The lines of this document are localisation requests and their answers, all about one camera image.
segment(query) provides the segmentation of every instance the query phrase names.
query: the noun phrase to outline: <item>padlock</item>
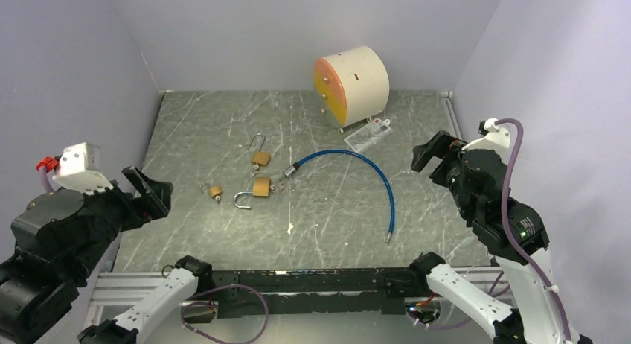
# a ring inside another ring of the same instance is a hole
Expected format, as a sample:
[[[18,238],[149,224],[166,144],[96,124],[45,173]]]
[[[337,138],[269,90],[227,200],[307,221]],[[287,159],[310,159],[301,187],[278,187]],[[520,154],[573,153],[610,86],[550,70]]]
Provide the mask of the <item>padlock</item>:
[[[215,199],[215,201],[217,201],[218,203],[221,202],[221,194],[223,194],[221,186],[215,185],[214,187],[210,188],[210,190],[208,190],[208,193],[210,193],[211,197]]]
[[[268,197],[269,196],[269,184],[272,182],[271,178],[260,177],[254,178],[254,186],[252,186],[252,195],[255,197]]]
[[[265,143],[265,135],[262,133],[257,133],[256,136],[252,137],[252,140],[250,141],[250,145],[248,146],[248,149],[250,149],[250,147],[252,146],[252,143],[254,143],[254,140],[259,136],[263,138],[260,141],[258,150],[256,151],[256,153],[254,153],[254,155],[252,156],[252,159],[250,159],[250,162],[254,165],[261,165],[261,166],[266,167],[267,164],[269,163],[269,158],[271,158],[272,156],[270,156],[269,153],[265,153],[260,150],[263,147],[263,143]]]

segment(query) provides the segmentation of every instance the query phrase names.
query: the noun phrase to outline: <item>padlock shackle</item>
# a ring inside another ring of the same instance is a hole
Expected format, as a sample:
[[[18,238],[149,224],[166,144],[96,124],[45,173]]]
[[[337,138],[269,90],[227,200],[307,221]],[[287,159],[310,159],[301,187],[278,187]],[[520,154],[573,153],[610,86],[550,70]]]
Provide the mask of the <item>padlock shackle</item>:
[[[204,188],[210,190],[211,185],[208,184],[207,182],[203,182],[200,186],[199,186],[199,190],[202,192],[202,194],[205,194],[206,191],[204,190]]]
[[[252,195],[252,192],[251,191],[239,191],[232,198],[232,203],[234,204],[234,206],[236,206],[237,208],[240,208],[242,210],[252,210],[251,206],[239,205],[239,203],[237,202],[239,200],[239,198],[242,197],[243,195]]]
[[[250,141],[250,145],[248,145],[248,150],[252,146],[252,143],[254,143],[254,140],[256,139],[256,137],[263,137],[263,139],[260,141],[260,145],[258,146],[258,151],[260,152],[260,149],[263,148],[263,143],[265,143],[265,135],[262,134],[261,132],[257,133],[254,137],[252,137],[252,140]]]

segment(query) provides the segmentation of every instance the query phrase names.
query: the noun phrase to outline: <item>white backdrop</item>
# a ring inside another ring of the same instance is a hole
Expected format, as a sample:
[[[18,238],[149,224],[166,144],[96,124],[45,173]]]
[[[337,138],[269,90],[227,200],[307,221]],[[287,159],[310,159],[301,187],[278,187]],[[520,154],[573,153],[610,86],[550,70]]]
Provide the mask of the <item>white backdrop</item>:
[[[631,0],[502,0],[455,88],[464,135],[525,127],[512,195],[543,217],[568,314],[631,338]]]
[[[393,89],[453,89],[499,0],[114,0],[162,89],[313,89],[371,46]]]

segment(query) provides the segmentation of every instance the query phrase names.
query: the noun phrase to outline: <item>cable connector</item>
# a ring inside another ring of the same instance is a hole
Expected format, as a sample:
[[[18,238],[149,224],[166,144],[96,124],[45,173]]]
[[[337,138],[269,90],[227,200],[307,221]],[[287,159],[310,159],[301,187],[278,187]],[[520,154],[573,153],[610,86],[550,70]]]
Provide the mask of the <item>cable connector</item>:
[[[283,174],[285,174],[286,178],[289,178],[292,174],[294,174],[297,169],[300,167],[300,165],[298,163],[294,163],[292,164],[291,167],[287,168],[286,171],[283,172]]]
[[[37,163],[37,166],[35,167],[35,169],[39,171],[41,167],[46,167],[46,173],[50,173],[51,171],[54,171],[55,168],[57,168],[58,166],[59,166],[58,160],[56,160],[52,156],[45,156],[42,160],[39,161],[39,163]]]
[[[551,285],[550,287],[544,287],[547,292],[555,292],[559,293],[559,286],[556,284]]]

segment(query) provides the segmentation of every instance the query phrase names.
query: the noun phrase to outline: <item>purple cable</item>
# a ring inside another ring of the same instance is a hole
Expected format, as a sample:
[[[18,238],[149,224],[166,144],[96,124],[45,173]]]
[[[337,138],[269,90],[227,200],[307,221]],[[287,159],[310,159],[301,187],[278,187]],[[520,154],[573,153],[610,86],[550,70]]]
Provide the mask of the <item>purple cable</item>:
[[[506,286],[505,289],[500,290],[498,293],[491,294],[491,293],[493,293],[493,290],[495,290],[495,287],[497,287],[497,284],[499,283],[499,280],[502,278],[503,275],[504,275],[504,272],[500,272],[499,275],[497,276],[497,278],[495,278],[495,281],[493,282],[493,285],[491,285],[491,288],[489,289],[489,294],[492,297],[500,296],[500,295],[506,293],[508,291],[508,289],[510,288],[510,286]],[[410,313],[408,313],[407,310],[406,310],[406,315],[408,316],[409,319],[412,319],[414,322],[416,322],[416,319],[414,319],[412,316],[410,316]],[[431,329],[433,331],[449,331],[449,330],[452,330],[452,329],[463,327],[469,322],[471,322],[471,318],[467,317],[462,322],[459,322],[459,323],[456,323],[456,324],[452,324],[452,325],[426,325],[425,329]]]
[[[248,287],[248,286],[244,286],[243,284],[229,284],[227,286],[221,286],[221,287],[217,287],[217,288],[213,288],[212,290],[207,290],[205,292],[201,292],[196,294],[193,297],[199,297],[199,296],[207,296],[208,294],[211,293],[215,293],[218,292],[220,290],[227,290],[229,288],[242,288],[244,290],[248,290],[252,293],[254,293],[256,295],[256,297],[258,297],[260,299],[260,302],[263,303],[263,309],[265,309],[265,319],[263,321],[263,327],[261,327],[260,331],[250,340],[247,340],[245,342],[241,342],[241,343],[230,343],[230,342],[224,342],[223,340],[219,340],[215,337],[212,337],[211,335],[208,335],[206,333],[204,333],[203,331],[196,329],[195,327],[193,327],[192,325],[186,323],[185,318],[184,318],[184,311],[186,310],[186,308],[190,308],[190,307],[195,307],[195,306],[205,306],[205,307],[213,307],[213,305],[211,305],[208,302],[193,302],[190,303],[188,305],[185,305],[184,307],[182,307],[182,310],[180,311],[180,320],[182,321],[182,324],[186,327],[186,329],[197,333],[199,335],[201,335],[202,337],[212,340],[216,343],[219,344],[250,344],[253,343],[255,340],[257,340],[265,331],[265,328],[267,327],[267,321],[269,320],[269,308],[267,307],[267,303],[265,302],[265,299],[263,298],[263,296],[257,292],[254,288],[252,287]]]
[[[495,122],[495,124],[505,124],[510,123],[517,128],[517,137],[515,138],[515,145],[513,146],[513,152],[510,154],[510,159],[508,160],[508,166],[506,167],[506,175],[504,175],[504,184],[502,185],[502,227],[504,228],[504,233],[508,238],[508,242],[510,245],[522,256],[535,270],[535,272],[541,277],[543,284],[546,287],[552,287],[552,282],[545,274],[545,272],[541,269],[541,267],[535,262],[535,260],[524,251],[524,249],[519,245],[515,236],[513,236],[513,232],[510,230],[508,225],[508,196],[510,193],[510,177],[513,175],[513,170],[515,168],[515,163],[517,161],[517,154],[519,153],[519,148],[522,146],[522,140],[524,138],[524,127],[520,121],[517,121],[514,118],[503,118]],[[571,341],[571,332],[570,332],[570,324],[568,321],[568,316],[566,314],[566,309],[563,307],[563,303],[561,302],[561,297],[559,297],[558,293],[550,291],[550,296],[554,301],[554,304],[557,306],[559,310],[559,316],[561,317],[561,324],[563,325],[563,336],[567,341]]]
[[[48,180],[48,170],[46,169],[46,167],[40,167],[37,172],[39,173],[39,181],[42,182],[42,186],[44,187],[46,192],[52,193],[54,190],[51,182]]]

